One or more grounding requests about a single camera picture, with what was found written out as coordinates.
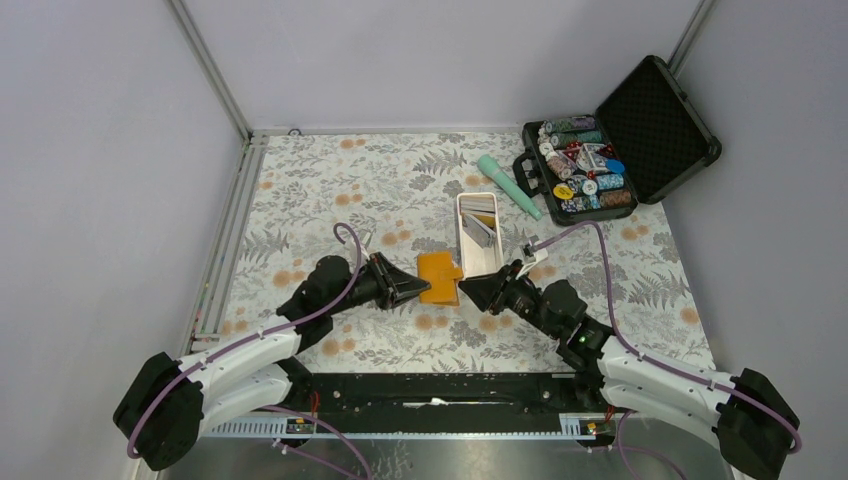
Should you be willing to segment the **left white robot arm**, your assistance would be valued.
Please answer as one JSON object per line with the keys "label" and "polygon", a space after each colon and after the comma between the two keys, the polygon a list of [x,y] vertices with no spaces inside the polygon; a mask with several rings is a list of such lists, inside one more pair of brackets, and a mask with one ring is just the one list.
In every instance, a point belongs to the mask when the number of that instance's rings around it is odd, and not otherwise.
{"label": "left white robot arm", "polygon": [[113,414],[129,457],[163,470],[232,418],[266,405],[301,409],[311,387],[284,364],[328,335],[333,315],[368,303],[391,310],[430,287],[381,253],[356,266],[341,256],[321,258],[292,297],[251,332],[178,359],[160,352],[146,360]]}

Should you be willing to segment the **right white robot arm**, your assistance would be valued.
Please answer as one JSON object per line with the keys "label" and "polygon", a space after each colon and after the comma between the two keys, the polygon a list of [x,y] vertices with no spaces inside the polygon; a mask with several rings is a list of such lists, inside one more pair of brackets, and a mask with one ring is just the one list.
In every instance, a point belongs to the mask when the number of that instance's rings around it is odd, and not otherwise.
{"label": "right white robot arm", "polygon": [[745,368],[733,375],[639,352],[587,314],[568,281],[540,289],[521,270],[516,261],[458,287],[480,311],[509,310],[555,340],[557,354],[583,377],[573,386],[583,410],[609,404],[664,421],[716,448],[753,479],[778,478],[799,451],[799,417],[761,372]]}

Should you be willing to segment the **orange leather card holder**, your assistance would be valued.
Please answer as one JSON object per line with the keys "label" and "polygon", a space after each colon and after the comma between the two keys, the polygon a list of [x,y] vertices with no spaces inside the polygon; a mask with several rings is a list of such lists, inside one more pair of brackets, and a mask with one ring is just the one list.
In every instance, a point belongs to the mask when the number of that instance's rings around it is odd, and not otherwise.
{"label": "orange leather card holder", "polygon": [[458,282],[463,270],[454,262],[449,251],[423,253],[417,257],[418,277],[430,288],[419,294],[422,304],[456,307],[460,304]]}

